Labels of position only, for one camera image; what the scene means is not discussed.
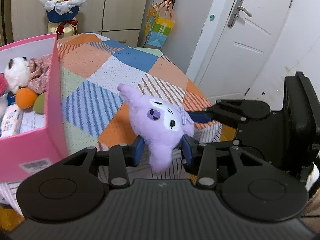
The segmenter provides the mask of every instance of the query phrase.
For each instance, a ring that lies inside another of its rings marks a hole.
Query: striped fabric
[[[76,48],[79,48],[81,44],[75,44],[75,45],[67,45],[64,43],[58,43],[58,57],[59,61],[63,59],[65,54],[70,53],[70,51],[73,51]]]
[[[199,111],[202,108],[206,108],[208,106],[211,106],[212,104],[206,99],[202,98],[190,91],[185,91],[185,97],[183,100],[183,107],[186,111]],[[205,129],[208,126],[214,125],[215,122],[208,122],[206,124],[204,123],[196,123],[195,127],[196,129]]]
[[[181,164],[181,150],[175,149],[172,152],[172,162],[168,169],[160,174],[154,174],[149,164],[149,151],[145,148],[138,167],[127,167],[128,176],[132,183],[136,178],[144,179],[184,179],[188,177]],[[100,166],[98,179],[102,182],[108,182],[108,166]]]
[[[9,205],[22,215],[21,209],[17,203],[17,189],[21,181],[15,181],[10,183],[0,183],[0,192],[3,198],[9,203]]]
[[[105,50],[107,52],[110,52],[111,54],[114,54],[116,51],[121,51],[121,50],[125,49],[125,48],[113,48],[103,42],[89,42],[88,44],[90,44],[91,46],[93,46],[97,49],[101,49],[101,50]]]
[[[173,62],[165,54],[162,54],[160,57],[173,64]]]
[[[160,78],[145,74],[138,87],[143,94],[149,93],[153,97],[159,97],[177,106],[182,106],[185,91]]]
[[[94,137],[99,137],[123,100],[89,81],[83,82],[63,100],[63,118]]]
[[[201,130],[195,130],[193,136],[194,139],[198,140],[199,143],[211,143],[219,142],[221,136],[222,124],[207,126]]]

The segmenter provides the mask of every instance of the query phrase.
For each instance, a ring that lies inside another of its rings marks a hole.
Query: purple plush toy
[[[139,89],[119,84],[120,96],[129,106],[130,124],[149,147],[153,172],[166,170],[172,161],[172,151],[182,136],[193,136],[194,122],[183,107],[158,97],[143,95]]]

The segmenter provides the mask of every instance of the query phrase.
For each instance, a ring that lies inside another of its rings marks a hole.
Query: door handle
[[[244,0],[237,0],[236,1],[236,5],[233,8],[232,13],[231,13],[231,17],[228,21],[229,28],[232,28],[233,25],[235,25],[237,18],[240,18],[240,16],[239,16],[240,11],[243,11],[246,15],[248,15],[249,17],[252,17],[252,14],[246,8],[242,7],[243,1]]]
[[[244,7],[242,6],[237,6],[237,8],[240,10],[240,11],[243,11],[246,15],[248,15],[249,17],[252,17],[252,14]]]

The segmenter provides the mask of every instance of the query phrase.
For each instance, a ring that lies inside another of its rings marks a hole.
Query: sticker
[[[23,169],[26,173],[35,174],[39,171],[44,170],[45,168],[48,168],[51,165],[52,163],[50,162],[49,158],[45,158],[29,163],[21,163],[19,164],[19,167]]]

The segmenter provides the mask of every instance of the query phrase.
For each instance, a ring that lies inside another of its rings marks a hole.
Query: pink box
[[[68,156],[61,116],[60,66],[56,34],[37,36],[0,47],[0,72],[11,58],[52,53],[44,107],[44,127],[0,138],[0,182],[23,180],[35,172],[31,163],[50,165]]]

